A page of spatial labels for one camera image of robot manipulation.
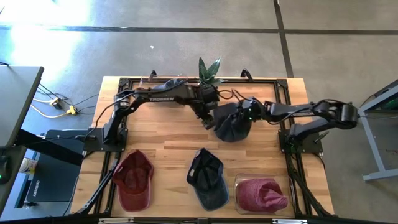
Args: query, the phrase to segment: wooden tabletop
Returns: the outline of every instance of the wooden tabletop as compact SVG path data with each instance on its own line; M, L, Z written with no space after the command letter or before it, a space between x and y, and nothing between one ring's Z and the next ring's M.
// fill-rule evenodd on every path
M104 108L113 102L121 77L104 77L94 120ZM302 78L288 78L292 104L308 103ZM246 97L254 96L260 101L275 101L274 87L260 83L223 83L219 90L234 88ZM229 101L221 99L220 104ZM111 116L107 110L99 121L103 126ZM297 123L307 123L310 118L297 118ZM218 218L261 218L275 216L240 215L234 205L234 179L237 174L265 174L279 182L284 195L289 195L289 178L284 155L280 152L277 140L279 126L267 122L255 122L249 136L240 142L220 141L213 130L206 130L189 106L175 103L145 103L127 119L129 129L126 154L139 149L147 155L155 170L152 179L152 201L150 207L140 212L125 212L115 192L112 216L114 217L218 217ZM212 212L204 210L195 191L186 181L196 150L207 148L224 163L224 177L229 187L229 202ZM83 161L81 166L71 212L77 211L89 199L100 181L104 153L95 152ZM307 185L323 207L333 213L325 172L319 158L303 154L303 165ZM108 198L108 188L104 191L101 211ZM300 208L303 210L302 194L298 189ZM292 206L277 213L280 217L293 217Z

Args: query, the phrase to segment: clear plastic container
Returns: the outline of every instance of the clear plastic container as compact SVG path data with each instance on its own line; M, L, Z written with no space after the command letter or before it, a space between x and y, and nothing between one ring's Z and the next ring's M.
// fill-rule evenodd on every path
M238 174L234 195L239 214L294 217L292 180L288 176Z

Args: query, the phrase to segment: navy baseball cap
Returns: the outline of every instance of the navy baseball cap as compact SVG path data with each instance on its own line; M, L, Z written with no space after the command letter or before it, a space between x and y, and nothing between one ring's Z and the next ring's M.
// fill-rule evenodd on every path
M223 177L224 164L206 149L197 151L187 175L203 208L216 210L229 200L228 185Z

